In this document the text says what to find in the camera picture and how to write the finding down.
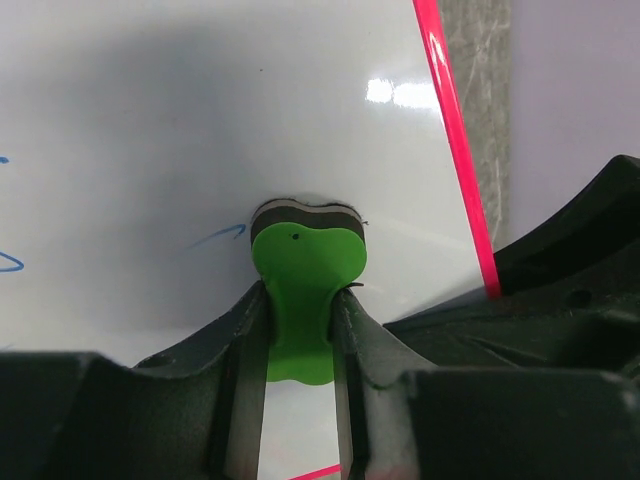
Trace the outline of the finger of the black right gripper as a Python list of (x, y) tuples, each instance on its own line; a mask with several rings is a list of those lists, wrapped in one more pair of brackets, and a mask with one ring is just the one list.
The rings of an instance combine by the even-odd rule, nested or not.
[(618, 155), (568, 204), (495, 255), (496, 318), (639, 316), (639, 161)]
[(639, 370), (636, 292), (518, 295), (424, 312), (386, 328), (438, 366)]

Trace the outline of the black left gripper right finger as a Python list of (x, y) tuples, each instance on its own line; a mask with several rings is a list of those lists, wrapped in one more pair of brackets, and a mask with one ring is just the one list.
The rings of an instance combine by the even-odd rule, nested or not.
[(639, 370), (446, 367), (332, 306), (345, 479), (635, 479)]

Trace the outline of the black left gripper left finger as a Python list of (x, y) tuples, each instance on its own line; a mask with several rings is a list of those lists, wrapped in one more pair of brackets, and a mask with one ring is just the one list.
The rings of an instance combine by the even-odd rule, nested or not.
[(269, 302), (227, 313), (133, 368), (90, 352), (1, 356), (5, 479), (253, 479)]

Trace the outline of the green whiteboard eraser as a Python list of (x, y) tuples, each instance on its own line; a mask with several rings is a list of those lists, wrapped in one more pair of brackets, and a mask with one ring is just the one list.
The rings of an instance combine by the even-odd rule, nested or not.
[(331, 304), (367, 263), (364, 222), (342, 203), (267, 201), (250, 228), (251, 258), (270, 301), (267, 381), (333, 381)]

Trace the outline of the red framed whiteboard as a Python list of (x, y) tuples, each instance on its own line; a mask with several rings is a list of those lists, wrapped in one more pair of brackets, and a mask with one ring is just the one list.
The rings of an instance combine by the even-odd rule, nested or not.
[(499, 290), (451, 73), (432, 1), (3, 2), (1, 356), (133, 368), (265, 288), (260, 205), (346, 204), (333, 381), (266, 373), (253, 479), (342, 475), (337, 296), (385, 327)]

